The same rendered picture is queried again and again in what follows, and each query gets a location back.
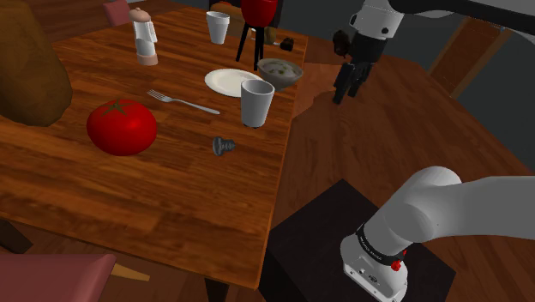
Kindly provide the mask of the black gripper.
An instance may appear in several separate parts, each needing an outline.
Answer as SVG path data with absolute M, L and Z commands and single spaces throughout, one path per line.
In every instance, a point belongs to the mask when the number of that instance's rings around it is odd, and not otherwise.
M 354 33 L 348 54 L 352 57 L 351 63 L 344 63 L 337 75 L 334 87 L 335 94 L 333 103 L 339 105 L 349 88 L 347 95 L 355 97 L 361 85 L 366 82 L 370 72 L 387 44 L 386 39 L 371 38 L 361 33 Z M 355 69 L 353 63 L 367 63 L 358 69 Z

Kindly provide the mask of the dark brown lumpy object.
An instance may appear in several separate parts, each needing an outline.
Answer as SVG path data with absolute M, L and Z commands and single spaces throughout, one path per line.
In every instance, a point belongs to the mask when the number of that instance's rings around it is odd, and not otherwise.
M 349 35 L 343 31 L 338 30 L 333 35 L 334 53 L 341 57 L 346 57 L 351 48 L 351 41 Z

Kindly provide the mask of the grey bowl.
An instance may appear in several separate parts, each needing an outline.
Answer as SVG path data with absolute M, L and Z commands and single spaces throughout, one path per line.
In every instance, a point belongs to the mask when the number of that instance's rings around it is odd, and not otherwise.
M 292 86 L 303 75 L 303 70 L 299 66 L 278 58 L 263 58 L 257 67 L 261 78 L 271 83 L 276 91 Z

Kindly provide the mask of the white cup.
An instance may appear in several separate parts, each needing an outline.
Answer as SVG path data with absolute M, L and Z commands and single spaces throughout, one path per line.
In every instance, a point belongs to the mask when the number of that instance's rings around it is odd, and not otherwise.
M 263 80 L 249 79 L 241 83 L 241 120 L 250 128 L 264 125 L 274 96 L 274 86 Z
M 221 12 L 208 11 L 206 18 L 211 42 L 216 45 L 223 45 L 230 24 L 230 16 Z

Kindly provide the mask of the brown wooden door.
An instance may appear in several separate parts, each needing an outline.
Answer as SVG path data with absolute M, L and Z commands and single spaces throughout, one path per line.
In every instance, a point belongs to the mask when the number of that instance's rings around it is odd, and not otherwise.
M 512 33 L 494 23 L 465 17 L 428 74 L 457 99 Z

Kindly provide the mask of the red vessel on black legs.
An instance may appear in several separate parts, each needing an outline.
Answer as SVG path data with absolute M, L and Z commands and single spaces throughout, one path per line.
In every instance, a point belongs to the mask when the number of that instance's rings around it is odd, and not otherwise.
M 243 31 L 237 49 L 236 61 L 240 61 L 248 31 L 255 29 L 254 70 L 263 59 L 264 30 L 274 18 L 278 0 L 241 0 L 240 8 L 244 18 Z

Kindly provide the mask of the white plate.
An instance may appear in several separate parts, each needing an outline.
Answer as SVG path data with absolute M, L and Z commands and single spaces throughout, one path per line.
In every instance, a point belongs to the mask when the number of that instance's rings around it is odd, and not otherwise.
M 206 85 L 214 92 L 229 97 L 241 97 L 241 83 L 261 77 L 242 69 L 216 69 L 205 76 Z

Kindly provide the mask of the dark grey screw-shaped knob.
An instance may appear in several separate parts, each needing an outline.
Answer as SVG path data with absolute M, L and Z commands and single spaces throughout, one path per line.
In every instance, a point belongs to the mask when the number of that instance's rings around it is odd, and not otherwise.
M 225 152 L 232 151 L 236 147 L 233 140 L 226 140 L 220 136 L 213 139 L 213 152 L 216 156 L 221 156 Z

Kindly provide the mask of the silver fork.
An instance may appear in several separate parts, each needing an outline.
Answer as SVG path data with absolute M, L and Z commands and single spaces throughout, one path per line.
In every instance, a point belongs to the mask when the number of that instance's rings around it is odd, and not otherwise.
M 215 114 L 215 115 L 219 115 L 219 111 L 216 111 L 212 108 L 208 108 L 208 107 L 205 107 L 205 106 L 200 106 L 200 105 L 197 105 L 197 104 L 194 104 L 194 103 L 190 103 L 188 101 L 185 101 L 185 100 L 179 100 L 179 99 L 173 99 L 171 97 L 168 97 L 166 95 L 163 95 L 153 89 L 149 90 L 147 92 L 148 95 L 154 97 L 156 100 L 160 100 L 162 102 L 165 102 L 165 103 L 170 103 L 170 102 L 180 102 L 182 104 L 185 104 L 187 106 L 191 106 L 191 107 L 194 107 L 196 109 L 199 109 L 199 110 L 202 110 L 204 112 L 209 112 L 209 113 L 212 113 L 212 114 Z

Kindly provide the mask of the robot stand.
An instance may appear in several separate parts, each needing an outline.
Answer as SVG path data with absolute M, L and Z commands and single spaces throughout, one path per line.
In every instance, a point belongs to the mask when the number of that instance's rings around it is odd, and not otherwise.
M 342 239 L 377 206 L 344 179 L 272 229 L 258 290 L 267 302 L 378 302 L 343 271 Z

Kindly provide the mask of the brown wooden table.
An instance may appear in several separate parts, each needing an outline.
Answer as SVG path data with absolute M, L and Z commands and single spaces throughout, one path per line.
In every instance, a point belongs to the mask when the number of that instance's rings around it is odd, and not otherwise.
M 57 41 L 73 97 L 47 128 L 0 118 L 0 217 L 256 289 L 286 152 L 296 88 L 277 93 L 266 123 L 251 129 L 240 101 L 204 79 L 216 69 L 252 70 L 254 44 L 209 38 L 206 13 L 182 8 L 153 18 L 159 61 L 137 62 L 132 26 Z M 155 90 L 219 111 L 165 103 Z M 158 123 L 144 152 L 125 157 L 96 148 L 89 114 L 117 99 L 136 100 Z M 236 147 L 213 152 L 217 136 Z

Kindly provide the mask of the white and pink grinder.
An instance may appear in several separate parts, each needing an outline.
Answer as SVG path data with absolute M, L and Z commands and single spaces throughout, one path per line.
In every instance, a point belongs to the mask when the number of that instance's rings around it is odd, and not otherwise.
M 140 8 L 129 12 L 135 33 L 135 48 L 138 63 L 153 66 L 158 63 L 155 44 L 158 42 L 150 14 Z

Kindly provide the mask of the red tomato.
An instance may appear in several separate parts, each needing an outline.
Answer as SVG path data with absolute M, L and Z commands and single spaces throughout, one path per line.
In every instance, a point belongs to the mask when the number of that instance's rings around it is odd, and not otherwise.
M 97 107 L 87 118 L 87 134 L 105 153 L 116 156 L 139 154 L 156 139 L 153 114 L 134 100 L 112 100 Z

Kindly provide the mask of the large brown rounded lump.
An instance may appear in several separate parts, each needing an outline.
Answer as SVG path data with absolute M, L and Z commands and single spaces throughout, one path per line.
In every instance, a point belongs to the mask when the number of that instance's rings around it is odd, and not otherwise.
M 69 76 L 23 0 L 0 0 L 0 115 L 47 127 L 70 106 Z

